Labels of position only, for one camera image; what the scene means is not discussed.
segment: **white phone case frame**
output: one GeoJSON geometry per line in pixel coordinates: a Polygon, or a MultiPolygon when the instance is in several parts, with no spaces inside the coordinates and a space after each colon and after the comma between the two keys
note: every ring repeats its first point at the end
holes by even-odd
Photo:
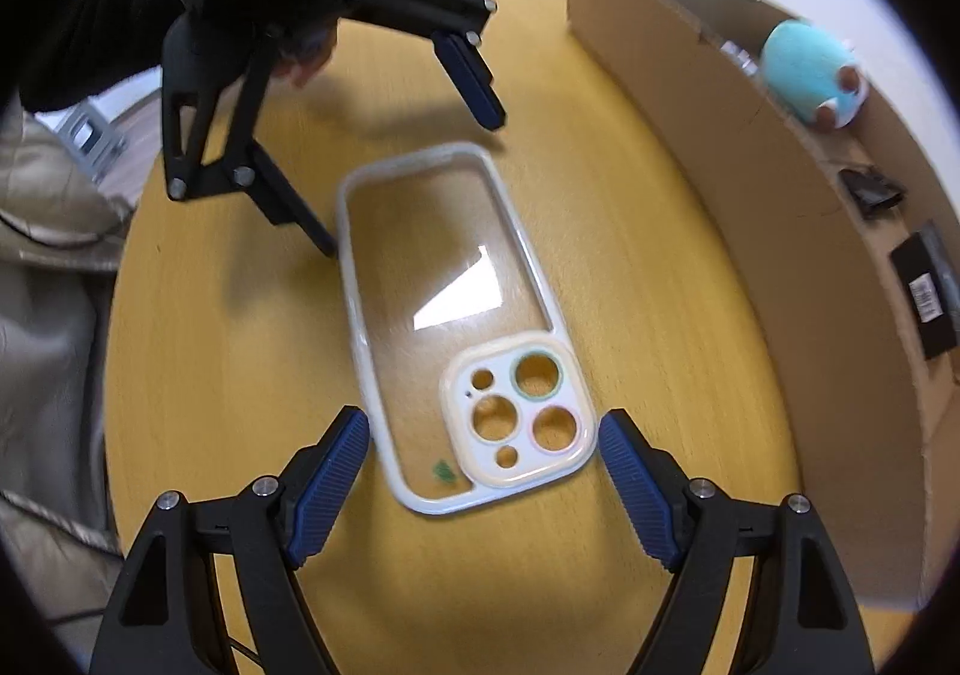
{"type": "MultiPolygon", "coordinates": [[[[587,426],[578,434],[579,443],[577,449],[573,451],[574,455],[570,460],[558,467],[555,472],[541,473],[527,482],[517,483],[510,487],[493,487],[483,485],[471,478],[473,488],[470,491],[448,496],[440,499],[431,499],[420,496],[407,486],[403,478],[400,467],[400,459],[397,457],[397,449],[390,432],[389,421],[384,412],[383,400],[376,380],[376,370],[373,368],[373,353],[371,352],[370,341],[366,322],[363,315],[363,305],[361,303],[359,286],[357,284],[356,267],[353,259],[352,239],[350,238],[350,221],[347,203],[350,194],[357,187],[372,182],[381,182],[402,176],[414,175],[415,173],[433,170],[441,166],[467,164],[474,167],[479,166],[480,172],[486,178],[488,187],[491,188],[493,197],[496,199],[497,211],[501,221],[508,231],[512,243],[515,245],[517,254],[530,277],[531,284],[536,291],[536,298],[539,301],[542,312],[546,315],[549,324],[549,330],[546,332],[536,332],[548,335],[551,341],[565,346],[573,357],[575,363],[575,353],[573,345],[570,343],[570,337],[566,331],[566,324],[563,322],[563,315],[560,313],[560,307],[557,300],[547,285],[544,271],[539,265],[539,261],[533,253],[530,240],[527,237],[520,217],[517,216],[517,210],[512,205],[510,197],[507,194],[507,188],[504,184],[496,167],[493,165],[493,159],[486,149],[469,142],[456,142],[440,146],[432,146],[429,149],[421,149],[412,154],[402,155],[400,157],[381,160],[370,165],[363,166],[347,175],[341,182],[337,191],[337,232],[340,243],[340,271],[344,285],[344,296],[347,301],[347,317],[349,318],[350,333],[352,333],[352,353],[353,363],[356,368],[357,377],[360,382],[360,394],[363,398],[364,410],[370,419],[371,433],[376,443],[377,454],[382,464],[387,484],[394,496],[401,504],[416,512],[423,512],[426,515],[446,515],[450,512],[458,512],[475,507],[480,504],[486,504],[505,496],[512,496],[515,493],[528,491],[530,488],[536,488],[553,480],[560,479],[577,469],[587,462],[596,445],[596,414],[592,404],[589,401],[589,395],[584,387],[583,395],[586,397],[586,408],[588,412],[583,413],[583,420],[587,421],[587,426]]],[[[581,375],[579,367],[576,373],[581,375]]],[[[445,396],[445,383],[440,381],[438,384],[438,397],[445,396]]]]}

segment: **light blue stuffed toy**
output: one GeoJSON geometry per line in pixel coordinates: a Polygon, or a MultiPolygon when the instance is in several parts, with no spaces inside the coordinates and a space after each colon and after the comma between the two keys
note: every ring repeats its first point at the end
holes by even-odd
{"type": "Polygon", "coordinates": [[[853,53],[827,31],[798,20],[782,22],[767,37],[760,75],[800,120],[822,132],[853,120],[867,98],[853,53]]]}

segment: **barcode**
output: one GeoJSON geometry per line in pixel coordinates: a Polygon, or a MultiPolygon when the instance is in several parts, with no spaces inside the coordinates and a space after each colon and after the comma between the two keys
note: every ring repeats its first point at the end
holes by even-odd
{"type": "Polygon", "coordinates": [[[937,289],[933,287],[933,277],[929,274],[921,274],[910,283],[910,295],[920,313],[920,322],[930,322],[944,314],[937,298],[937,289]]]}

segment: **person's arm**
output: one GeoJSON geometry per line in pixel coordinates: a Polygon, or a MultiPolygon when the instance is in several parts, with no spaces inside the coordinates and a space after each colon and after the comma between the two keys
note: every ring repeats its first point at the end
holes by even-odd
{"type": "Polygon", "coordinates": [[[73,106],[160,64],[181,0],[73,0],[20,83],[27,111],[73,106]]]}

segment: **clear phone case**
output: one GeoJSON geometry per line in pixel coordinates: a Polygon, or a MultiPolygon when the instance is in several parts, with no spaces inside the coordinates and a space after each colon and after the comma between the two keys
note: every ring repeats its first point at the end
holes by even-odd
{"type": "Polygon", "coordinates": [[[354,364],[395,496],[443,514],[579,469],[596,416],[486,151],[361,168],[337,212],[354,364]]]}

